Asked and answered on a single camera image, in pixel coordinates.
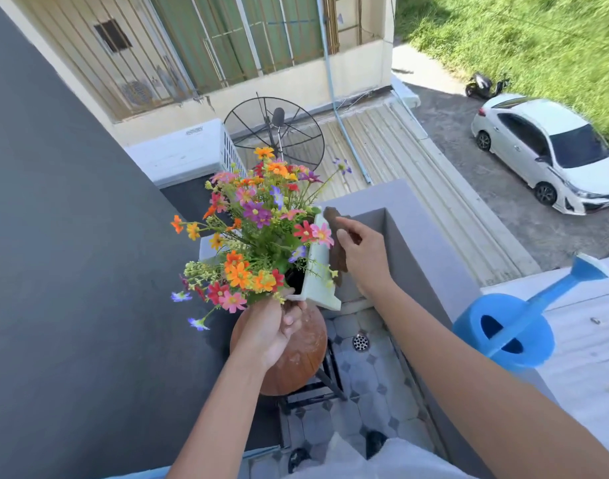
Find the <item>floor drain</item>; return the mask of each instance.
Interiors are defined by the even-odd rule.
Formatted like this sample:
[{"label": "floor drain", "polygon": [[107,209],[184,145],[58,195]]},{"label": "floor drain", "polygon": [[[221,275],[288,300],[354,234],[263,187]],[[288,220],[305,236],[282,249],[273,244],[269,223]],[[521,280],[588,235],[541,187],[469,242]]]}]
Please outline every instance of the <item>floor drain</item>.
[{"label": "floor drain", "polygon": [[369,350],[369,338],[367,338],[364,334],[358,333],[353,337],[353,349],[355,349],[358,353],[364,353]]}]

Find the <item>car headlight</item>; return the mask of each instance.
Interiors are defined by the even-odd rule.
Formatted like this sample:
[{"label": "car headlight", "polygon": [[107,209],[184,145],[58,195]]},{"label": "car headlight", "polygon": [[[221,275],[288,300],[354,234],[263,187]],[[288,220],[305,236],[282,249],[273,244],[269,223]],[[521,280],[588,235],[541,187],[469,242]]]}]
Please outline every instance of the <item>car headlight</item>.
[{"label": "car headlight", "polygon": [[599,193],[591,193],[585,192],[584,190],[580,190],[574,184],[569,181],[565,181],[564,184],[578,197],[586,198],[586,199],[595,199],[595,198],[603,198],[604,195],[600,195]]}]

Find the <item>parking area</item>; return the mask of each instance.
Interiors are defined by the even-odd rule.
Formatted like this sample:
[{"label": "parking area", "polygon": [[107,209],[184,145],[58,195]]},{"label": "parking area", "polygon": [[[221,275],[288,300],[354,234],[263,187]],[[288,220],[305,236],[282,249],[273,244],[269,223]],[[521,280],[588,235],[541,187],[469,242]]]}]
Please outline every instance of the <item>parking area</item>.
[{"label": "parking area", "polygon": [[609,209],[573,217],[544,207],[505,164],[477,148],[470,123],[482,101],[454,94],[453,90],[448,93],[413,84],[409,87],[420,96],[421,105],[413,113],[428,135],[542,270],[568,265],[578,251],[598,258],[609,256]]}]

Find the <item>tiled floor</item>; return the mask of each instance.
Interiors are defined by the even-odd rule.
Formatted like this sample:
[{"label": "tiled floor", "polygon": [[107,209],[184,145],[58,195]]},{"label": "tiled floor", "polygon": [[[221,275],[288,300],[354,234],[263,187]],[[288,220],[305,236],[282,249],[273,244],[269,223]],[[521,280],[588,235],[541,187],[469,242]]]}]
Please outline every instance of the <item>tiled floor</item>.
[{"label": "tiled floor", "polygon": [[[340,378],[347,402],[327,400],[293,410],[286,417],[291,448],[245,459],[239,479],[278,479],[287,475],[287,460],[293,448],[305,447],[314,459],[324,460],[334,431],[364,455],[364,437],[380,430],[388,437],[401,437],[427,450],[435,447],[420,408],[412,393],[413,382],[403,371],[388,330],[373,308],[327,320]],[[370,348],[358,353],[352,338],[362,331]]]}]

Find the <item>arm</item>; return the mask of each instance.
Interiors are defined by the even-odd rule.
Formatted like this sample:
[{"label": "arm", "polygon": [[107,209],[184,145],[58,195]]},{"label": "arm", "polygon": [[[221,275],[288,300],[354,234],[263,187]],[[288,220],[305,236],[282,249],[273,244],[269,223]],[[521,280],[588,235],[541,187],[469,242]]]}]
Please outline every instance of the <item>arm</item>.
[{"label": "arm", "polygon": [[252,426],[262,380],[293,333],[298,303],[283,315],[272,297],[251,306],[236,348],[225,363],[167,479],[235,479]]},{"label": "arm", "polygon": [[360,235],[338,239],[362,293],[372,300],[440,407],[498,479],[609,479],[609,452],[533,386],[469,347],[404,293],[389,273],[384,239],[340,219]]}]

